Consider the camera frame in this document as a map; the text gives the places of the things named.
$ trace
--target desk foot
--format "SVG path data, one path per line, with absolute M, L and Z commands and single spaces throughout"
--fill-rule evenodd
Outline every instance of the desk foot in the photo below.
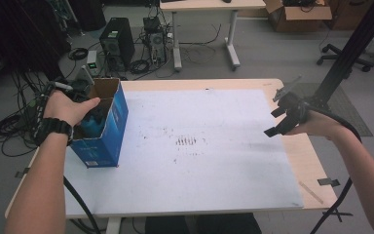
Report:
M 240 66 L 239 57 L 236 54 L 236 50 L 235 50 L 235 47 L 233 46 L 233 44 L 229 45 L 228 38 L 225 38 L 225 40 L 226 40 L 227 50 L 229 51 L 229 56 L 230 56 L 230 59 L 232 60 L 232 64 L 233 64 L 232 70 L 235 71 L 236 68 L 238 68 Z
M 108 225 L 105 234 L 118 234 L 120 233 L 121 218 L 110 217 L 108 218 Z
M 175 69 L 175 71 L 178 72 L 182 68 L 180 48 L 179 47 L 177 47 L 177 48 L 174 47 L 173 51 L 172 51 L 172 54 L 174 56 L 174 69 Z

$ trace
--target gray floor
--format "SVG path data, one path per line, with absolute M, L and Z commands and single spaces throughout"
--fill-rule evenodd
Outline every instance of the gray floor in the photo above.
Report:
M 110 11 L 109 14 L 114 16 L 114 12 L 116 11 Z M 322 66 L 316 65 L 320 56 L 318 46 L 328 33 L 324 26 L 318 32 L 312 33 L 276 33 L 265 19 L 240 19 L 234 44 L 242 66 L 232 71 L 226 49 L 223 47 L 223 38 L 227 31 L 228 26 L 222 26 L 220 36 L 214 43 L 209 44 L 215 50 L 215 55 L 212 54 L 212 49 L 186 45 L 184 51 L 188 52 L 195 62 L 184 60 L 183 70 L 179 73 L 173 73 L 172 65 L 169 63 L 159 71 L 141 79 L 280 78 L 283 82 L 290 82 L 298 75 L 302 75 L 305 83 L 320 83 L 332 64 L 331 61 L 325 61 Z M 139 28 L 132 29 L 134 36 L 138 33 Z M 96 32 L 87 33 L 83 37 L 72 35 L 73 47 L 88 47 L 97 42 L 94 35 Z M 330 31 L 323 44 L 332 43 L 343 47 L 350 35 L 350 31 Z M 194 28 L 180 27 L 180 38 L 188 42 L 204 42 L 214 36 L 215 30 L 211 25 Z M 140 47 L 136 46 L 136 49 L 136 54 L 139 55 Z M 374 53 L 363 55 L 363 57 L 374 59 Z M 73 62 L 67 58 L 63 58 L 59 64 L 64 74 L 69 73 L 73 66 Z M 122 75 L 126 75 L 130 80 L 137 77 L 131 74 Z M 345 80 L 341 87 L 373 134 L 372 137 L 364 137 L 363 143 L 374 155 L 374 69 L 364 73 L 354 67 L 351 77 Z M 16 93 L 11 76 L 2 72 L 0 75 L 0 120 L 17 110 Z M 327 175 L 339 179 L 344 184 L 348 175 L 337 150 L 322 137 L 310 136 L 310 139 Z M 12 139 L 5 148 L 5 151 L 10 153 L 20 153 L 25 150 L 21 140 L 16 138 Z M 28 165 L 31 156 L 32 154 L 29 153 L 17 158 L 5 157 L 1 153 L 0 143 L 0 233 L 3 233 L 5 225 L 4 212 L 20 182 L 15 174 Z M 337 195 L 341 190 L 342 186 L 335 187 Z M 351 213 L 354 216 L 344 216 L 343 222 L 339 222 L 336 216 L 331 216 L 318 233 L 373 233 L 354 188 L 349 192 L 339 211 Z M 308 233 L 320 218 L 321 211 L 259 212 L 254 215 L 264 233 Z M 137 217 L 134 221 L 140 231 L 143 231 L 144 220 L 144 217 Z M 187 220 L 193 227 L 194 217 L 188 216 Z M 101 219 L 99 223 L 101 227 L 105 226 L 106 220 Z M 67 233 L 82 232 L 68 222 Z M 121 233 L 135 233 L 132 229 L 131 218 L 124 221 Z

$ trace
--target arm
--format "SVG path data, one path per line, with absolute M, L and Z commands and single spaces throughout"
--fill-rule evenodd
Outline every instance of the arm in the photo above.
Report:
M 75 103 L 55 91 L 48 100 L 44 118 L 58 118 L 75 126 L 98 103 L 99 98 Z M 8 214 L 5 233 L 65 231 L 63 168 L 67 141 L 67 135 L 51 133 L 41 144 Z
M 297 126 L 288 135 L 307 133 L 324 136 L 333 141 L 345 162 L 360 203 L 374 229 L 374 158 L 355 135 L 333 119 L 316 112 L 309 121 Z

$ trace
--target office chair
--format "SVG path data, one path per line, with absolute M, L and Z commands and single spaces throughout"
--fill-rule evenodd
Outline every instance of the office chair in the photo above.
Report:
M 339 55 L 342 53 L 341 50 L 339 50 L 338 48 L 336 48 L 335 46 L 333 46 L 331 44 L 327 44 L 325 47 L 323 47 L 321 49 L 321 51 L 324 52 L 324 53 L 327 53 L 329 50 L 334 52 L 336 55 L 321 56 L 320 59 L 317 61 L 317 65 L 321 65 L 323 63 L 323 61 L 326 60 L 326 59 L 337 59 L 339 57 Z M 360 65 L 363 65 L 363 67 L 361 69 L 363 72 L 370 71 L 370 68 L 372 68 L 374 66 L 374 63 L 372 63 L 370 61 L 367 61 L 367 60 L 364 60 L 364 59 L 361 59 L 361 58 L 358 58 L 355 62 L 360 64 Z

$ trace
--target blue cardboard box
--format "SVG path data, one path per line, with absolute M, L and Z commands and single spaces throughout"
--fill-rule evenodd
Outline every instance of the blue cardboard box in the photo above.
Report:
M 90 98 L 99 97 L 105 126 L 100 137 L 85 137 L 80 127 L 74 128 L 71 148 L 88 168 L 117 167 L 129 109 L 120 79 L 93 79 Z

